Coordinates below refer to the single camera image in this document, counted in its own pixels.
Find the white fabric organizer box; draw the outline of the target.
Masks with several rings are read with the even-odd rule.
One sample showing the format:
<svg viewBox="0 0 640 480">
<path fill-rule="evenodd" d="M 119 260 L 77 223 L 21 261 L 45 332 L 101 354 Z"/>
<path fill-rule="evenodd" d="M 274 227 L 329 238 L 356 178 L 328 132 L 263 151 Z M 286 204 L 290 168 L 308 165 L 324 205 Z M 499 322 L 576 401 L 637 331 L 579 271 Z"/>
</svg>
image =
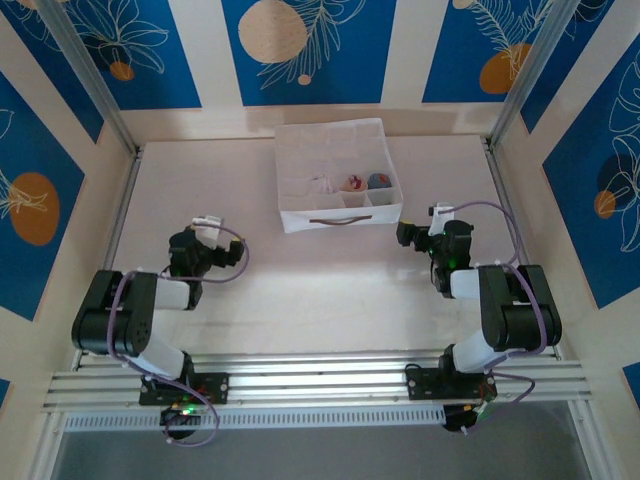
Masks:
<svg viewBox="0 0 640 480">
<path fill-rule="evenodd" d="M 275 129 L 274 141 L 278 208 L 286 233 L 343 227 L 310 224 L 308 220 L 313 218 L 373 216 L 351 225 L 394 224 L 399 220 L 403 195 L 381 119 L 282 125 Z M 368 180 L 375 172 L 388 174 L 393 186 L 357 193 L 340 190 L 349 175 Z M 310 180 L 319 174 L 331 177 L 335 193 L 309 194 Z"/>
</svg>

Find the black controller box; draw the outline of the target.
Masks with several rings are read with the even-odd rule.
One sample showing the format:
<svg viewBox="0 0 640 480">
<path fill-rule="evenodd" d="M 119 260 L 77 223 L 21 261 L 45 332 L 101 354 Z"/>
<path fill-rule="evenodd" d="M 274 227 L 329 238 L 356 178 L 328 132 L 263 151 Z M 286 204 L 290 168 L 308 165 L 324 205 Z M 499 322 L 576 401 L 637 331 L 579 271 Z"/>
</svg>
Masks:
<svg viewBox="0 0 640 480">
<path fill-rule="evenodd" d="M 468 435 L 477 431 L 481 425 L 488 422 L 496 413 L 488 407 L 488 403 L 472 404 L 452 404 L 444 406 L 445 424 L 444 428 L 452 433 Z"/>
<path fill-rule="evenodd" d="M 167 441 L 181 441 L 192 436 L 195 431 L 187 430 L 200 423 L 200 416 L 194 415 L 189 409 L 168 407 L 160 413 L 160 427 Z"/>
</svg>

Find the aluminium side rail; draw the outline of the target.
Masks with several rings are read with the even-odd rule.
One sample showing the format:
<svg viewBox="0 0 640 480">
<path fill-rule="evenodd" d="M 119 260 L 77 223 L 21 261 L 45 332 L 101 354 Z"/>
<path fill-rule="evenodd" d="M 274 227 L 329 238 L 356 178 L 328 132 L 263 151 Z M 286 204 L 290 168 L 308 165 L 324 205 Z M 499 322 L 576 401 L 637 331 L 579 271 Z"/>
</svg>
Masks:
<svg viewBox="0 0 640 480">
<path fill-rule="evenodd" d="M 143 155 L 144 148 L 139 147 L 128 169 L 124 187 L 117 203 L 116 215 L 110 229 L 108 230 L 109 236 L 106 253 L 104 254 L 104 258 L 100 265 L 102 269 L 109 269 L 114 265 L 118 247 L 121 241 L 122 232 L 124 229 L 124 224 L 126 221 L 126 216 L 131 204 L 133 191 L 140 171 Z"/>
<path fill-rule="evenodd" d="M 508 191 L 506 188 L 506 184 L 504 182 L 503 176 L 501 174 L 498 162 L 495 158 L 495 155 L 491 151 L 490 140 L 488 138 L 481 138 L 483 151 L 486 156 L 487 164 L 489 167 L 489 171 L 494 183 L 494 187 L 496 189 L 496 194 L 499 199 L 499 203 L 501 207 L 506 211 L 504 214 L 507 223 L 507 229 L 509 231 L 512 244 L 516 250 L 516 263 L 517 264 L 528 264 L 529 257 L 526 252 L 526 248 L 524 246 L 524 242 L 521 235 L 521 230 L 517 223 L 516 212 L 513 208 L 512 202 L 509 198 Z"/>
</svg>

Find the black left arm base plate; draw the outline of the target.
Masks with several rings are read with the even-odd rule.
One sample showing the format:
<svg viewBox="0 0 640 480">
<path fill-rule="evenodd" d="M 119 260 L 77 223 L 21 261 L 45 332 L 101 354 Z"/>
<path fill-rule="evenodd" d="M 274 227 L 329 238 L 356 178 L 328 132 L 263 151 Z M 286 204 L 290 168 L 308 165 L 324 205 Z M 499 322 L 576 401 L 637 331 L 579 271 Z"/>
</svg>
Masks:
<svg viewBox="0 0 640 480">
<path fill-rule="evenodd" d="M 206 397 L 212 404 L 224 405 L 227 403 L 230 390 L 228 373 L 194 373 L 184 379 L 188 386 Z M 177 406 L 201 404 L 201 401 L 194 395 L 166 382 L 142 378 L 139 404 L 142 406 Z"/>
</svg>

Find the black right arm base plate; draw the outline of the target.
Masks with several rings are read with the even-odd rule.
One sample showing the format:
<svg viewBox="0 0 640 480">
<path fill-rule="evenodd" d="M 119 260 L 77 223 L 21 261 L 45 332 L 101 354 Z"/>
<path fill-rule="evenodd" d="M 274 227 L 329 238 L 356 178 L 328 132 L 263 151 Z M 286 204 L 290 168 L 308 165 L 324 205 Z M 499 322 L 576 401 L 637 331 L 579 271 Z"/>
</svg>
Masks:
<svg viewBox="0 0 640 480">
<path fill-rule="evenodd" d="M 438 368 L 417 364 L 405 366 L 404 375 L 410 400 L 484 400 L 497 397 L 494 378 L 482 373 L 445 373 Z"/>
</svg>

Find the aluminium mounting rail beam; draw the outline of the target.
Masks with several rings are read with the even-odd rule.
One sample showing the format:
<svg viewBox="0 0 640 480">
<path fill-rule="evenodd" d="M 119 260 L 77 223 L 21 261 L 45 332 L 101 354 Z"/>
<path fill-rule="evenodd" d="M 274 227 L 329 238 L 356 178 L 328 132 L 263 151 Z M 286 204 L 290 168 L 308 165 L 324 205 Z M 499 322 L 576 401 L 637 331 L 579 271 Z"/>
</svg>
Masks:
<svg viewBox="0 0 640 480">
<path fill-rule="evenodd" d="M 408 401 L 404 369 L 434 367 L 437 350 L 397 350 L 316 354 L 196 354 L 198 372 L 229 374 L 230 408 L 404 405 Z M 496 369 L 498 399 L 507 402 L 534 389 L 530 401 L 591 398 L 582 365 L 548 349 L 513 358 Z M 73 371 L 52 376 L 43 408 L 47 412 L 139 409 L 138 374 L 119 362 L 83 354 Z"/>
</svg>

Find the aluminium frame post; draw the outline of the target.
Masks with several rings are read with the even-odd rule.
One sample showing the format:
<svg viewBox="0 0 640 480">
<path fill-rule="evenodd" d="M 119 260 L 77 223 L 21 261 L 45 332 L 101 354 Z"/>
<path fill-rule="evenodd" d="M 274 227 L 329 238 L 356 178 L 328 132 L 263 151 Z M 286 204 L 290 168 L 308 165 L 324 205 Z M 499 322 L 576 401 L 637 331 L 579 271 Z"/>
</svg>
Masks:
<svg viewBox="0 0 640 480">
<path fill-rule="evenodd" d="M 537 83 L 580 1 L 554 0 L 551 11 L 542 24 L 524 65 L 507 94 L 496 123 L 487 137 L 487 148 L 490 153 L 494 154 L 496 152 L 511 124 L 519 115 L 522 106 Z"/>
<path fill-rule="evenodd" d="M 34 0 L 34 3 L 41 19 L 100 116 L 111 128 L 125 152 L 132 159 L 136 159 L 139 145 L 134 140 L 113 95 L 63 6 L 57 0 Z"/>
</svg>

